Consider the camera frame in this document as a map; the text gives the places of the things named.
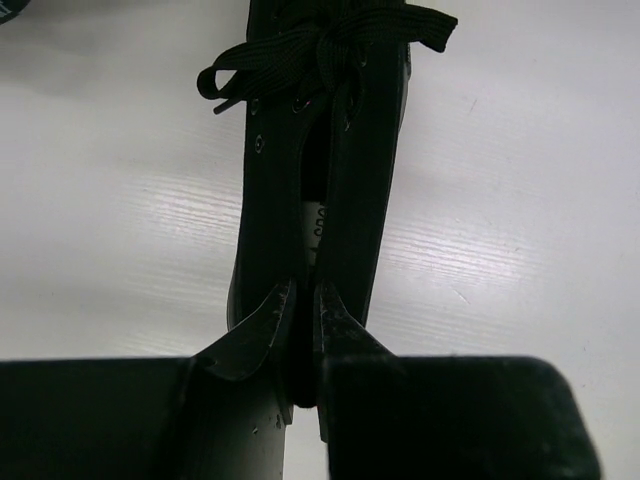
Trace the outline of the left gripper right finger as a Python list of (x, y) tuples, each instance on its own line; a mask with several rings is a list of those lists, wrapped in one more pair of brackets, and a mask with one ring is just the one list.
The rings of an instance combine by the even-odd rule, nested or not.
[(397, 356), (315, 293), (321, 436), (334, 479), (596, 479), (566, 379), (525, 356)]

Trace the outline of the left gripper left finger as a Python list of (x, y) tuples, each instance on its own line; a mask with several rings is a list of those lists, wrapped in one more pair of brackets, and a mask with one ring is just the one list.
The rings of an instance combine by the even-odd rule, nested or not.
[(295, 286), (191, 357), (1, 365), (5, 479), (279, 479)]

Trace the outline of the black lace shoe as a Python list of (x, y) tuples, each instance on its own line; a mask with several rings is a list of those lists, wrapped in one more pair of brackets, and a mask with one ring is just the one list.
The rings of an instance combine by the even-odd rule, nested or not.
[(30, 3), (30, 0), (0, 0), (0, 24), (16, 18)]
[(276, 285), (293, 286), (285, 371), (299, 407), (316, 402), (317, 290), (335, 288), (357, 322), (368, 316), (410, 47), (441, 53), (457, 24), (404, 1), (254, 1), (245, 41), (198, 76), (216, 113), (246, 107), (227, 321), (236, 326), (256, 312)]

